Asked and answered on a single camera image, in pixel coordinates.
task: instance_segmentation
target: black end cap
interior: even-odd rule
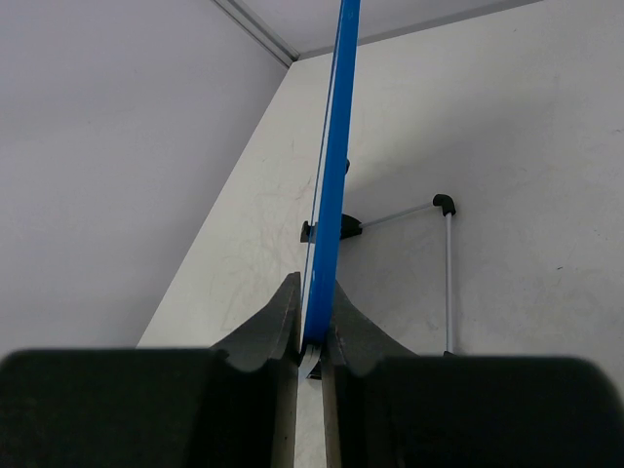
[[[310,233],[312,232],[312,228],[310,227],[310,223],[308,221],[303,221],[303,225],[301,226],[301,235],[299,236],[299,242],[301,244],[307,244],[310,242]]]
[[[455,209],[455,202],[452,201],[449,195],[439,193],[433,197],[433,206],[442,207],[442,216],[451,214],[455,216],[457,210]]]
[[[342,215],[342,226],[340,227],[340,240],[348,239],[350,237],[359,236],[362,234],[362,224],[358,219],[348,214]]]

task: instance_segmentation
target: gray wall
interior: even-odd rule
[[[0,355],[136,345],[286,70],[207,0],[0,5]]]

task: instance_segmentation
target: blue plastic strip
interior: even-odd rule
[[[312,236],[315,249],[303,329],[303,340],[309,343],[320,344],[324,341],[332,319],[359,18],[360,0],[342,0],[333,51],[333,93],[330,93],[331,114],[321,207]]]
[[[335,39],[334,39],[334,44],[338,43],[338,37],[340,36],[340,27],[338,26],[338,28],[336,29],[335,32]],[[328,87],[328,100],[325,104],[325,117],[323,119],[323,136],[321,139],[321,154],[319,156],[319,165],[317,167],[316,170],[316,180],[314,182],[314,198],[312,199],[312,215],[310,216],[310,225],[313,226],[316,224],[316,222],[318,221],[318,219],[315,217],[316,213],[316,203],[317,203],[317,197],[319,194],[319,179],[320,179],[320,175],[321,175],[321,169],[324,168],[323,166],[323,151],[325,150],[325,134],[327,131],[327,127],[328,127],[328,117],[330,115],[330,105],[332,103],[332,92],[333,92],[333,76],[334,76],[334,72],[335,72],[335,60],[337,58],[337,54],[333,54],[331,57],[331,73],[330,73],[330,85]],[[303,270],[303,287],[301,288],[301,303],[303,303],[303,299],[305,298],[305,293],[306,293],[306,286],[307,286],[307,280],[308,280],[308,274],[309,274],[309,270],[308,267],[311,266],[310,264],[310,254],[313,254],[314,250],[312,249],[312,246],[314,245],[314,237],[313,237],[313,233],[310,232],[310,241],[308,242],[308,248],[307,248],[307,253],[305,255],[305,269]]]

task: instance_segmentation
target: metal rod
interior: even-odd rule
[[[412,207],[412,208],[408,208],[406,210],[403,210],[402,212],[389,214],[388,216],[381,217],[380,219],[375,219],[373,221],[363,222],[363,223],[360,224],[360,227],[362,229],[364,229],[365,227],[371,227],[371,226],[374,226],[376,224],[380,224],[382,222],[389,221],[390,219],[396,219],[397,217],[409,215],[410,213],[418,212],[420,210],[424,210],[426,208],[431,208],[431,207],[433,207],[433,204],[431,202],[423,203],[422,205],[418,205],[417,207]]]
[[[447,219],[447,351],[453,353],[454,351],[454,323],[452,317],[452,252],[450,241],[450,221],[452,220],[452,214],[447,213],[445,216]]]

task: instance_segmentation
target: white plastic strip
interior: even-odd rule
[[[303,350],[301,364],[299,365],[299,383],[308,378],[310,372],[321,359],[321,347],[308,344]]]

